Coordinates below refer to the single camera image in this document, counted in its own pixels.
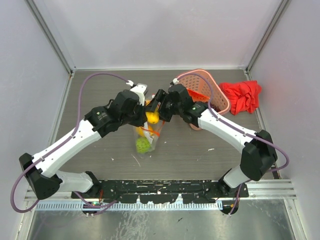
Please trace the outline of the clear orange zip top bag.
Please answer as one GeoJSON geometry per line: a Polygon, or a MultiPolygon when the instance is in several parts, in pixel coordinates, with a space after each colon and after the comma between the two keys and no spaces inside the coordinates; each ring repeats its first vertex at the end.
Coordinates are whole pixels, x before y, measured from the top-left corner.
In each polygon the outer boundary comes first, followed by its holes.
{"type": "Polygon", "coordinates": [[[140,126],[140,127],[144,127],[146,130],[148,130],[148,125],[150,125],[153,129],[153,135],[150,135],[148,132],[145,133],[145,136],[144,137],[141,137],[139,136],[137,133],[136,133],[136,127],[134,126],[133,127],[133,133],[134,133],[134,141],[135,141],[135,145],[136,145],[136,140],[138,138],[147,138],[148,141],[150,142],[151,144],[151,148],[148,152],[146,153],[138,153],[137,154],[139,155],[139,157],[144,157],[145,155],[149,154],[150,152],[154,151],[155,148],[156,148],[156,145],[157,145],[157,142],[160,138],[160,135],[161,135],[161,131],[162,131],[162,128],[164,126],[165,122],[162,121],[162,120],[159,120],[159,122],[157,124],[150,124],[148,123],[148,121],[145,122],[144,126],[140,126]]]}

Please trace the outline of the green toy custard apple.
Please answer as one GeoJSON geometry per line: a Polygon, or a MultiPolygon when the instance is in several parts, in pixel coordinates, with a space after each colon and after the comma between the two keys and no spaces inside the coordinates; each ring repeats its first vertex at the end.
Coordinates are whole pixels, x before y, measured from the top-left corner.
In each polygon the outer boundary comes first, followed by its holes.
{"type": "Polygon", "coordinates": [[[139,137],[136,142],[136,151],[140,154],[147,153],[151,149],[151,144],[145,137],[139,137]]]}

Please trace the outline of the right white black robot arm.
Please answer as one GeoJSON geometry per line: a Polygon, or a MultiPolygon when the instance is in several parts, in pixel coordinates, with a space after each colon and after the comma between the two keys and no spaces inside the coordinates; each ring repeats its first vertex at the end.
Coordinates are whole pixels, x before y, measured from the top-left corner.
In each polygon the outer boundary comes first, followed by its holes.
{"type": "Polygon", "coordinates": [[[182,84],[172,85],[168,91],[158,90],[147,103],[146,111],[157,111],[159,119],[165,122],[174,115],[180,116],[186,123],[218,136],[240,152],[239,165],[228,170],[218,181],[217,190],[225,197],[231,197],[237,187],[247,181],[259,181],[278,159],[267,131],[243,128],[214,112],[207,103],[193,101],[182,84]]]}

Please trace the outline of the purple toy grape bunch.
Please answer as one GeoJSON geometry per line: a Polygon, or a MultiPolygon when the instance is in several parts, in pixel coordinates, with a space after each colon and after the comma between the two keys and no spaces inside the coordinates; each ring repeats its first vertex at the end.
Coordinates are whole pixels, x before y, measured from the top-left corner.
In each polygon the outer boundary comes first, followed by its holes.
{"type": "Polygon", "coordinates": [[[218,106],[216,106],[215,104],[211,104],[210,105],[212,109],[214,109],[217,113],[220,112],[220,108],[218,106]]]}

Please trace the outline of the red crumpled cloth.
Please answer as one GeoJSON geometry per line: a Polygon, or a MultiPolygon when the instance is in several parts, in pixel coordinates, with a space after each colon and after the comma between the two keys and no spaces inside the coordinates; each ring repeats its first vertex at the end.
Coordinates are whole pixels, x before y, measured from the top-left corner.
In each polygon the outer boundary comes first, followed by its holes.
{"type": "Polygon", "coordinates": [[[230,112],[233,115],[240,112],[253,114],[260,105],[259,94],[262,92],[262,87],[256,80],[236,83],[222,82],[219,87],[230,101],[230,112]]]}

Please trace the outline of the toy watermelon slice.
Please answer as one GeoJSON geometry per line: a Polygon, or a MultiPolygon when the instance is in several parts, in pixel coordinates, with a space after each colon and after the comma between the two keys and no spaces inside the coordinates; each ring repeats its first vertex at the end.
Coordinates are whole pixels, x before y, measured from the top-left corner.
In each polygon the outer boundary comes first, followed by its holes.
{"type": "Polygon", "coordinates": [[[192,100],[194,102],[204,102],[207,103],[210,100],[210,97],[203,95],[197,91],[191,90],[189,88],[187,88],[187,92],[190,95],[190,97],[192,98],[192,100]]]}

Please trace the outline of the pink plastic basket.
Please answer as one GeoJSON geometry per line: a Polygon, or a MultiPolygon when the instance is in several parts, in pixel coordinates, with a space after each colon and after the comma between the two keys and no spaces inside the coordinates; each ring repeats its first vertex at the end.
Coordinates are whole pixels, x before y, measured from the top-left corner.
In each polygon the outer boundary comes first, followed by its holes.
{"type": "Polygon", "coordinates": [[[191,89],[202,95],[210,97],[208,102],[187,99],[182,102],[183,120],[192,127],[207,130],[213,134],[223,134],[228,127],[222,122],[223,115],[231,109],[231,103],[222,92],[212,75],[204,69],[195,69],[184,72],[177,77],[179,83],[186,90],[191,89]],[[216,112],[211,104],[220,108],[220,112],[216,112]]]}

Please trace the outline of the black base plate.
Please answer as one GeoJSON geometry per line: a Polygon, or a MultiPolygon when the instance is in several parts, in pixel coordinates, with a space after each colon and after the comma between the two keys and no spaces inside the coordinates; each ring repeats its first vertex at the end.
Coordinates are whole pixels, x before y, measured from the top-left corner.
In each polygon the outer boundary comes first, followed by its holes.
{"type": "Polygon", "coordinates": [[[124,204],[174,203],[178,197],[183,204],[215,203],[223,198],[235,198],[237,192],[243,198],[249,197],[247,186],[241,189],[223,188],[215,180],[102,180],[96,192],[80,195],[84,199],[101,198],[103,202],[114,200],[124,204]]]}

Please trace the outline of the yellow toy lemon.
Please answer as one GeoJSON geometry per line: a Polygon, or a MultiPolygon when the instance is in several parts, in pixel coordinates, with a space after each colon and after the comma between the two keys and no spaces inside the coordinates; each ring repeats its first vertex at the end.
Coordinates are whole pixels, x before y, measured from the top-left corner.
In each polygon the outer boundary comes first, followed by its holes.
{"type": "Polygon", "coordinates": [[[157,104],[156,108],[155,108],[155,111],[153,112],[146,112],[146,117],[147,117],[147,122],[150,123],[150,124],[157,124],[160,120],[160,117],[159,117],[159,104],[157,104]]]}

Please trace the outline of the orange toy fruit slice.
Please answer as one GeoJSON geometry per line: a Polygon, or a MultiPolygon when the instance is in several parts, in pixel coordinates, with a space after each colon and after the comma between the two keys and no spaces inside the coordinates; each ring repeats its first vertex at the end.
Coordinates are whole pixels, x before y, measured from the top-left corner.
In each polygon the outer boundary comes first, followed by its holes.
{"type": "Polygon", "coordinates": [[[144,137],[145,133],[149,133],[151,136],[154,134],[153,128],[150,125],[148,125],[147,130],[144,127],[136,127],[135,131],[140,137],[144,137]]]}

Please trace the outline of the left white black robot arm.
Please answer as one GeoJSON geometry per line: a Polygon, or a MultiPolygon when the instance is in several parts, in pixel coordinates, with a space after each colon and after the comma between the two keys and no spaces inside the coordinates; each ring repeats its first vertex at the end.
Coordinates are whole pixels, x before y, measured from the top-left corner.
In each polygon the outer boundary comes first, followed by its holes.
{"type": "Polygon", "coordinates": [[[147,121],[145,92],[143,85],[119,92],[109,105],[94,107],[72,131],[45,150],[21,155],[21,168],[37,199],[45,200],[57,192],[80,192],[88,198],[97,197],[101,183],[92,172],[63,172],[60,168],[85,147],[119,127],[143,126],[147,121]]]}

